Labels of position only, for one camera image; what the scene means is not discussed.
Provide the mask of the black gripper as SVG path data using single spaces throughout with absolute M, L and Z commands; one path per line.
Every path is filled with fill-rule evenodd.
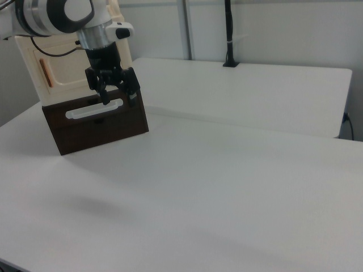
M 91 65 L 85 70 L 89 89 L 96 91 L 102 103 L 107 105 L 110 99 L 106 86 L 118 85 L 126 94 L 128 105 L 134 107 L 141 87 L 132 67 L 122 70 L 116 43 L 98 49 L 86 49 L 85 52 Z

